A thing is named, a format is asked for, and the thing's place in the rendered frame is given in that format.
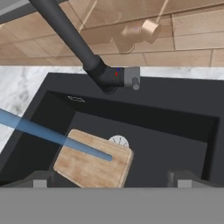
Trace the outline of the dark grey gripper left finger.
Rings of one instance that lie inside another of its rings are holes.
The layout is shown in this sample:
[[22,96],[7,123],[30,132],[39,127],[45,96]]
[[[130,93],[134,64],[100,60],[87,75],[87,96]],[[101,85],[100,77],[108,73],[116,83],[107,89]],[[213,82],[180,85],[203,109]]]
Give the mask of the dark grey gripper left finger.
[[12,188],[49,188],[54,186],[53,171],[34,171],[24,179],[4,185],[4,187]]

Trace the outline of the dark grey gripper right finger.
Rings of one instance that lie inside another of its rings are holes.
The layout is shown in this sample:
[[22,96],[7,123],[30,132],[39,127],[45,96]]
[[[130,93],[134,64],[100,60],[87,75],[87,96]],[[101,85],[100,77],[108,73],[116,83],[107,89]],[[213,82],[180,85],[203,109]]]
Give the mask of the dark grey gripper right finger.
[[198,178],[189,171],[169,171],[167,178],[168,178],[167,182],[168,187],[174,187],[174,188],[219,187],[219,185],[217,184]]

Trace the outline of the black sink basin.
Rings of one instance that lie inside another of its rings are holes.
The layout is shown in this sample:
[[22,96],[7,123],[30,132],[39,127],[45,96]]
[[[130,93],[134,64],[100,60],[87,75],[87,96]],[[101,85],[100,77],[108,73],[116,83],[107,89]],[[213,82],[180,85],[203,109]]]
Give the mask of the black sink basin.
[[104,94],[85,74],[49,73],[24,118],[67,135],[120,135],[134,158],[127,187],[164,187],[170,170],[224,186],[224,80],[143,77]]

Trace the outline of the wooden cutting board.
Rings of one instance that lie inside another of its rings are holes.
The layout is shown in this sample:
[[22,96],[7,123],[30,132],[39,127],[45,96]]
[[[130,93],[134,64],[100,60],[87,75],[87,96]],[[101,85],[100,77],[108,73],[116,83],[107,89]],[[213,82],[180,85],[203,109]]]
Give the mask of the wooden cutting board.
[[53,169],[81,188],[124,187],[134,157],[132,149],[98,136],[72,129],[72,139],[104,151],[112,156],[111,161],[63,146]]

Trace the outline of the silver sink drain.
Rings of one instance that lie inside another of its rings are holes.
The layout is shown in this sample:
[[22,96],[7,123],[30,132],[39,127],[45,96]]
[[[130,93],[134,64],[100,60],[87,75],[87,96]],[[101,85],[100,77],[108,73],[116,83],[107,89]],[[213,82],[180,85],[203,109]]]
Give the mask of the silver sink drain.
[[121,146],[129,147],[129,142],[124,136],[115,135],[109,139],[110,142],[120,144]]

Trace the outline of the black sink faucet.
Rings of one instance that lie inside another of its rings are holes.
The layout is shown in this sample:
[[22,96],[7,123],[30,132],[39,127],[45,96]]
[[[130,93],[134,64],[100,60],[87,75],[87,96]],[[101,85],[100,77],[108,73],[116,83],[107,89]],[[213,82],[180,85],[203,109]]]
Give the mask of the black sink faucet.
[[111,67],[89,48],[56,0],[29,0],[42,18],[54,29],[82,62],[83,69],[105,94],[124,86],[124,68]]

